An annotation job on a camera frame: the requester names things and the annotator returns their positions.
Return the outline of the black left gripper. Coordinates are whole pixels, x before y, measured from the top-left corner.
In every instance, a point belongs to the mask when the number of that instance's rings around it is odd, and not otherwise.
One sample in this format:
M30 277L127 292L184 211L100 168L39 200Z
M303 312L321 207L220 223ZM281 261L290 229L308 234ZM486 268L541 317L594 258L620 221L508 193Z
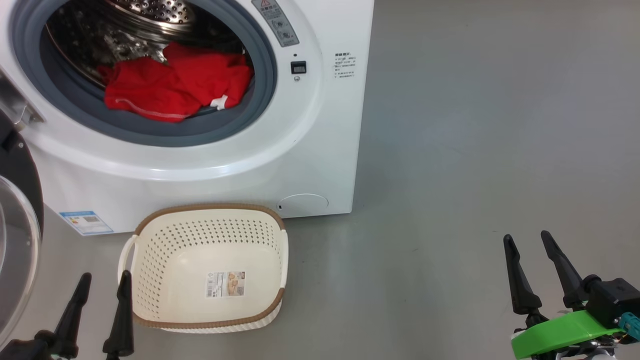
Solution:
M77 358L80 321L84 305L89 300L92 274L85 272L66 305L54 332L38 331L31 340L12 339L0 352L1 360L52 360ZM116 297L118 306L109 337L103 343L102 351L107 360L119 360L135 353L133 324L132 275L124 269L119 280Z

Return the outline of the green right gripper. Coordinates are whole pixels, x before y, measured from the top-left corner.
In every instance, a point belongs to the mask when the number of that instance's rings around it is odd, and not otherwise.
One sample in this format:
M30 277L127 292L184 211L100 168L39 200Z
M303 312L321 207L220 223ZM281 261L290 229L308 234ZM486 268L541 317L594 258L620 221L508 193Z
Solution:
M567 309L583 309L586 293L582 278L551 233L541 231L546 255L553 262ZM615 360L618 340L626 336L626 313L610 317L604 325L581 310L548 319L539 312L540 297L534 294L521 266L521 254L512 235L503 237L512 310L525 315L525 328L514 331L510 346L517 360Z

